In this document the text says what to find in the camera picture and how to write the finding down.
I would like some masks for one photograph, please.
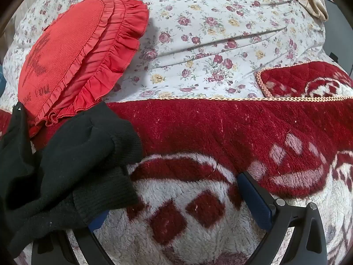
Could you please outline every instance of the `fleece blanket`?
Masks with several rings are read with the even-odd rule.
[[[353,245],[353,98],[344,96],[352,82],[320,62],[265,69],[257,78],[278,97],[108,104],[133,124],[144,147],[144,159],[128,168],[139,203],[112,210],[95,231],[115,264],[245,264],[264,232],[238,192],[244,170],[289,204],[316,203],[329,264],[343,259]],[[8,120],[1,112],[0,130]],[[35,146],[45,146],[64,122],[41,130]],[[30,249],[18,264],[30,263]]]

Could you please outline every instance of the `red blanket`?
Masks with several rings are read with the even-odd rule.
[[[263,236],[237,189],[248,170],[288,203],[318,205],[329,264],[338,264],[353,244],[353,98],[334,96],[108,104],[133,124],[144,159],[129,167],[141,201],[110,213],[96,232],[103,247],[117,262],[244,264]],[[0,113],[0,131],[8,120]],[[43,129],[36,147],[63,122]]]

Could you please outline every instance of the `rose print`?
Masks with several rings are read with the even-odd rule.
[[[216,26],[218,24],[217,20],[213,17],[206,17],[206,23],[210,26]]]
[[[194,65],[194,62],[193,61],[188,61],[185,63],[185,65],[188,67],[188,68],[191,68],[193,65]]]
[[[182,26],[187,26],[188,24],[191,23],[191,20],[185,16],[179,16],[178,23]]]
[[[170,41],[171,41],[171,36],[166,33],[166,32],[162,32],[159,36],[159,41],[162,43],[162,44],[168,44]]]
[[[250,93],[248,94],[248,98],[256,98],[257,95],[255,93]]]
[[[254,7],[260,7],[260,2],[255,0],[251,5]]]
[[[198,54],[195,56],[195,59],[201,59],[201,58],[203,58],[203,57],[205,57],[205,54],[203,54],[203,53],[198,53]]]
[[[192,37],[191,38],[191,41],[194,43],[194,44],[199,44],[201,43],[201,40],[199,37]]]
[[[190,70],[184,69],[184,70],[181,72],[181,76],[182,76],[183,78],[188,78],[188,77],[190,77],[190,73],[191,73]]]
[[[239,22],[237,20],[235,20],[235,19],[230,19],[228,21],[228,23],[231,24],[232,26],[235,26],[235,27],[239,27],[240,26]]]
[[[220,56],[220,55],[215,55],[214,59],[213,59],[213,62],[215,63],[221,63],[223,61],[223,57]]]
[[[140,97],[148,97],[148,96],[153,96],[154,94],[156,94],[157,92],[159,91],[152,91],[152,90],[149,90],[149,91],[144,91],[140,94]]]
[[[265,56],[265,53],[262,52],[261,50],[258,50],[258,51],[256,51],[255,56],[257,57],[258,60],[260,60]]]
[[[158,98],[167,98],[167,97],[172,97],[172,93],[164,91],[158,95]]]
[[[251,43],[258,43],[260,41],[262,41],[262,38],[260,36],[254,36],[250,39]]]
[[[166,19],[169,19],[169,12],[167,12],[167,11],[162,11],[162,12],[161,12],[161,17],[166,18]]]
[[[165,77],[161,76],[160,74],[154,74],[151,76],[151,82],[153,84],[159,84],[162,81],[165,81]]]
[[[209,28],[209,29],[207,30],[207,33],[208,33],[209,35],[216,35],[216,34],[217,34],[216,31],[213,30],[212,28]]]
[[[222,81],[224,80],[224,73],[222,71],[215,72],[212,74],[213,81]]]
[[[187,35],[182,35],[181,36],[181,39],[184,41],[184,42],[187,42],[189,40],[189,36]]]
[[[154,59],[156,59],[158,56],[158,53],[155,49],[145,49],[142,52],[142,56],[140,56],[140,59],[144,59],[145,61],[151,62]]]
[[[190,9],[196,10],[196,11],[200,11],[201,7],[199,5],[191,5]]]
[[[232,66],[233,66],[233,62],[232,62],[231,59],[225,59],[225,60],[223,61],[223,64],[225,65],[225,67],[226,67],[228,70],[230,70],[230,69],[232,68]]]
[[[184,92],[184,93],[190,93],[192,91],[191,87],[185,87],[183,89],[180,89],[180,91]]]
[[[225,91],[227,91],[227,92],[230,93],[230,94],[233,94],[233,93],[235,93],[237,90],[236,90],[236,89],[233,89],[233,88],[230,88],[230,89],[225,90]]]
[[[243,6],[240,5],[240,4],[238,4],[237,2],[235,2],[235,3],[233,4],[233,6],[234,6],[236,9],[242,9],[242,8],[243,8]]]
[[[234,49],[238,44],[233,39],[229,39],[227,44],[224,46],[225,49]]]
[[[75,4],[75,3],[77,3],[78,2],[78,0],[68,0],[68,2],[69,2],[69,4],[71,5],[71,4]]]

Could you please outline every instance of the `white and red pattern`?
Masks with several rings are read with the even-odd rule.
[[[349,76],[326,62],[263,69],[256,78],[267,97],[353,96],[353,82]]]
[[[331,165],[334,171],[337,156]],[[343,258],[352,236],[352,207],[340,202],[352,199],[352,183],[347,180],[352,179],[353,158],[349,162],[337,167],[338,179],[335,175],[327,176],[323,191],[303,199],[287,200],[296,206],[306,206],[308,202],[318,205],[330,259]],[[162,167],[173,163],[172,168],[199,169],[204,176],[197,182],[186,182],[177,178],[183,173],[173,172],[166,179],[142,176],[135,182],[141,203],[128,210],[110,212],[102,229],[96,231],[113,261],[116,264],[141,264],[142,260],[146,264],[244,264],[264,232],[254,223],[246,205],[242,202],[240,207],[235,206],[228,195],[229,189],[236,186],[232,172],[212,157],[201,154],[153,155],[139,166],[147,163]],[[130,171],[134,172],[137,166],[130,167]],[[253,169],[255,166],[261,170],[262,165],[251,165]],[[312,176],[300,176],[303,177],[311,179]],[[296,180],[298,176],[283,178],[292,184]],[[279,264],[290,236],[291,231],[273,264]]]

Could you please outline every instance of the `bed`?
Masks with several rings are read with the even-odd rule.
[[[36,0],[31,5],[19,23],[14,41],[4,58],[7,84],[0,98],[0,109],[10,112],[16,104],[22,65],[43,30],[60,13],[79,1],[81,0]],[[312,61],[335,64],[322,49],[325,41],[324,23],[312,17],[296,0],[142,1],[150,9],[146,33],[140,39],[140,49],[123,77],[103,98],[107,103],[149,99],[267,98],[269,96],[265,94],[258,79],[263,69],[283,68]],[[351,91],[340,95],[350,96]],[[292,202],[302,204],[305,200],[306,198],[298,198]],[[345,207],[351,207],[349,200]],[[187,243],[182,242],[179,247],[174,247],[175,251],[163,252],[167,257],[160,260],[156,260],[153,254],[146,255],[137,245],[132,253],[134,258],[128,256],[128,247],[118,254],[117,245],[108,240],[117,242],[116,237],[112,236],[123,233],[133,235],[138,228],[138,224],[130,227],[125,223],[119,227],[119,220],[124,219],[123,214],[119,210],[111,212],[103,228],[96,231],[98,239],[116,264],[139,264],[142,257],[146,256],[149,262],[155,264],[184,264],[176,257],[178,254],[185,254],[183,246]],[[352,242],[352,224],[349,223],[352,221],[346,224],[346,220],[343,221],[341,217],[335,218],[336,223],[327,223],[325,228],[330,240],[328,252],[331,254],[331,264],[339,264],[348,250],[348,245],[341,247],[342,242]],[[341,226],[345,226],[344,230],[347,231],[346,241],[341,241],[338,233]],[[254,242],[258,242],[262,233],[253,226],[249,228]],[[77,259],[85,264],[72,232],[68,235]],[[212,250],[217,247],[214,244],[209,246]],[[236,247],[231,242],[224,246],[231,248],[230,251]],[[19,265],[30,264],[31,249],[29,245],[17,258]],[[227,260],[243,264],[248,253],[240,251]],[[212,256],[200,253],[186,259],[186,263],[221,262],[220,256],[223,256],[222,250],[215,250]],[[279,262],[280,259],[277,258],[274,264]]]

